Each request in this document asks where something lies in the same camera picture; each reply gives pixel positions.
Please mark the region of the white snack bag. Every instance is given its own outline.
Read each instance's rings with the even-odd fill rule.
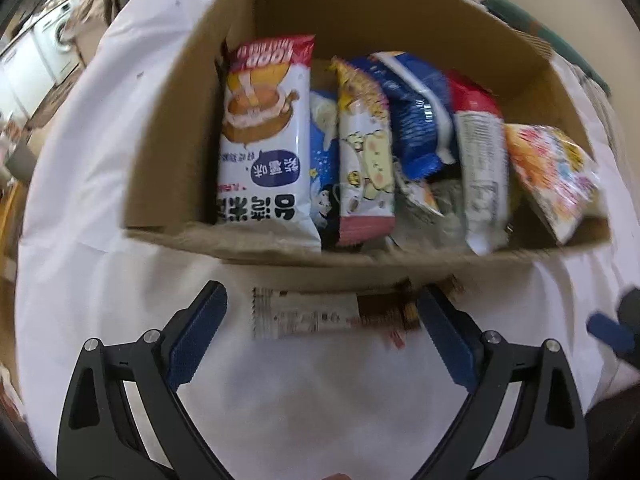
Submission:
[[[465,196],[466,243],[476,254],[504,247],[509,191],[502,114],[483,88],[449,73]]]
[[[309,191],[313,46],[313,36],[289,36],[256,40],[232,54],[216,224],[319,251]]]

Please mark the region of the blue gripper pad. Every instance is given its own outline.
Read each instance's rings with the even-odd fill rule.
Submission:
[[[464,386],[469,393],[474,392],[479,380],[474,352],[453,321],[456,314],[467,314],[457,311],[434,286],[425,286],[422,289],[416,307],[420,320],[429,332],[451,379],[456,384]]]
[[[627,354],[636,347],[634,333],[625,325],[618,324],[597,312],[587,322],[587,332],[611,347],[616,354]]]
[[[165,380],[176,392],[193,379],[213,336],[226,314],[226,289],[208,282],[188,309],[178,311],[162,330],[167,347],[162,348]]]

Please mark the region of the white cabinet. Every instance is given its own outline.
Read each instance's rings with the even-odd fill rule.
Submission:
[[[15,121],[20,124],[20,126],[24,126],[24,123],[27,122],[27,116],[22,111],[22,105],[16,100],[14,92],[9,86],[9,81],[4,75],[4,70],[2,70],[2,66],[0,65],[0,113],[4,115],[4,117],[8,117],[9,114],[13,112]]]
[[[0,76],[7,79],[15,98],[31,117],[55,85],[55,79],[38,51],[32,30],[25,32],[2,54],[0,64]]]
[[[44,16],[40,16],[33,25],[36,45],[49,72],[56,79],[56,84],[62,84],[80,63],[73,46],[70,43],[60,42],[60,32],[70,15],[71,1],[67,0]]]

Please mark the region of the cardboard box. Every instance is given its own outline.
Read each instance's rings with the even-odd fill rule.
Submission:
[[[130,177],[124,225],[152,243],[236,262],[309,266],[421,266],[533,260],[609,240],[605,219],[587,219],[564,249],[531,211],[514,218],[510,246],[489,256],[377,251],[309,253],[260,234],[221,236],[204,222],[213,206],[223,87],[214,60],[254,38],[315,34],[314,57],[349,59],[405,50],[488,88],[507,122],[550,124],[589,154],[578,113],[548,63],[547,44],[514,31],[466,0],[215,0],[175,63],[148,124]],[[312,71],[312,86],[328,82]]]

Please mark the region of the blue snack bag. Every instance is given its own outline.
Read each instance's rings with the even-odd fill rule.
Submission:
[[[335,245],[340,227],[338,109],[330,92],[311,91],[309,101],[311,219],[325,248]]]
[[[375,52],[352,63],[389,100],[393,152],[405,177],[418,180],[456,162],[449,84],[442,72],[406,52]]]

